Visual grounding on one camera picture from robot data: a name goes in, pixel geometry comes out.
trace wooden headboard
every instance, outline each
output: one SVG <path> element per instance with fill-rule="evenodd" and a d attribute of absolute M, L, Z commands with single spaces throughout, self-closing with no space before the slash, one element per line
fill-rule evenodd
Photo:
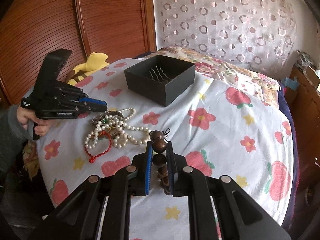
<path fill-rule="evenodd" d="M 1 101 L 19 103 L 58 48 L 73 51 L 59 80 L 91 52 L 111 63 L 154 51 L 153 0 L 14 0 L 0 22 Z"/>

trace cardboard box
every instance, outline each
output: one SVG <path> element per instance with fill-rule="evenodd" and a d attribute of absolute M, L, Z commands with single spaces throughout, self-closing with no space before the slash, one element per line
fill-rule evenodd
<path fill-rule="evenodd" d="M 311 67 L 306 68 L 306 75 L 312 84 L 317 88 L 320 84 L 320 78 L 316 75 Z"/>
<path fill-rule="evenodd" d="M 131 91 L 161 106 L 171 104 L 192 85 L 195 72 L 194 63 L 162 55 L 145 59 L 124 70 Z"/>

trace gray sleeve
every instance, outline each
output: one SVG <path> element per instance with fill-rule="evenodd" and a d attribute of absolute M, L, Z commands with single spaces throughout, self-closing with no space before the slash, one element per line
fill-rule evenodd
<path fill-rule="evenodd" d="M 0 118 L 0 172 L 7 172 L 14 163 L 22 144 L 31 139 L 17 119 L 17 105 L 11 106 Z"/>

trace red string bracelet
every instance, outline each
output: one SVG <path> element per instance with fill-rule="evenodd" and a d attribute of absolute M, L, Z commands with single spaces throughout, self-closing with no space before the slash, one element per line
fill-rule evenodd
<path fill-rule="evenodd" d="M 89 162 L 90 162 L 90 163 L 94 163 L 94 161 L 95 161 L 97 158 L 99 158 L 100 156 L 106 154 L 106 153 L 107 153 L 108 151 L 110 151 L 110 149 L 111 149 L 111 144 L 112 144 L 112 142 L 111 142 L 111 136 L 110 136 L 110 134 L 106 133 L 105 131 L 102 131 L 102 135 L 106 135 L 106 136 L 108 137 L 108 139 L 109 139 L 109 147 L 108 147 L 108 149 L 107 149 L 106 151 L 104 151 L 103 153 L 100 153 L 100 154 L 98 154 L 98 155 L 96 155 L 96 156 L 93 156 L 93 155 L 91 155 L 91 154 L 88 152 L 87 148 L 84 147 L 85 152 L 86 152 L 87 155 L 89 155 L 89 157 L 90 157 L 90 159 L 89 159 Z"/>

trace bed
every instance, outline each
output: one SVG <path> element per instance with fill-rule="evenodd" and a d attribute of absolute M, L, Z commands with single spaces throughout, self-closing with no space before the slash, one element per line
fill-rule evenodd
<path fill-rule="evenodd" d="M 297 184 L 297 156 L 292 119 L 279 83 L 182 47 L 156 53 L 196 64 L 195 83 L 166 108 L 128 90 L 123 70 L 137 59 L 116 61 L 77 86 L 90 97 L 107 101 L 111 110 L 135 108 L 130 119 L 134 126 L 170 128 L 168 139 L 175 153 L 186 156 L 189 165 L 207 176 L 231 176 L 275 221 L 287 223 Z M 238 90 L 241 98 L 235 96 Z M 37 142 L 42 175 L 55 206 L 89 175 L 113 175 L 145 149 L 128 142 L 90 163 L 84 140 L 96 116 L 59 121 Z M 143 138 L 138 131 L 129 133 Z M 90 153 L 107 147 L 108 140 L 101 140 Z M 130 239 L 188 239 L 188 223 L 187 199 L 165 195 L 152 172 L 150 194 L 132 198 Z"/>

